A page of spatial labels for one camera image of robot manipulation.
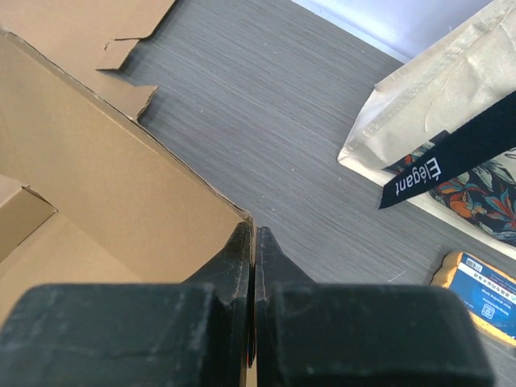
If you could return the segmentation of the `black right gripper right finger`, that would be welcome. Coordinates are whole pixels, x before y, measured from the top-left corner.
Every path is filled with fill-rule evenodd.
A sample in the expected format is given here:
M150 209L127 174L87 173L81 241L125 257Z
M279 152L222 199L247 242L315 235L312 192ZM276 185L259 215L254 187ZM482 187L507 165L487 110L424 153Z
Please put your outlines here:
M313 281L262 227L256 235L260 386L491 386L463 302L429 285Z

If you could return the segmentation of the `brown cardboard box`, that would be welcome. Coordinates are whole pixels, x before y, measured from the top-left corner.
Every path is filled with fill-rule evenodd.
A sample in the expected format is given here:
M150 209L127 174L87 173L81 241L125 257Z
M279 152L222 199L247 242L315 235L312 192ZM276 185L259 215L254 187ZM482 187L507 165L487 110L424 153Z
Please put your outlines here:
M178 283L251 217L144 128L1 34L1 174L53 209L1 262L1 314L32 287Z

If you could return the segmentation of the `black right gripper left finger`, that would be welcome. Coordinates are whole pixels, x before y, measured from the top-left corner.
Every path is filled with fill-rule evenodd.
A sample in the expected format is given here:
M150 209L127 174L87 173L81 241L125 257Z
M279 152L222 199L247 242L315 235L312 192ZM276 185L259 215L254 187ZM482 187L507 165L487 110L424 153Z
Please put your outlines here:
M29 289L1 329L2 385L245 385L252 236L238 224L179 284Z

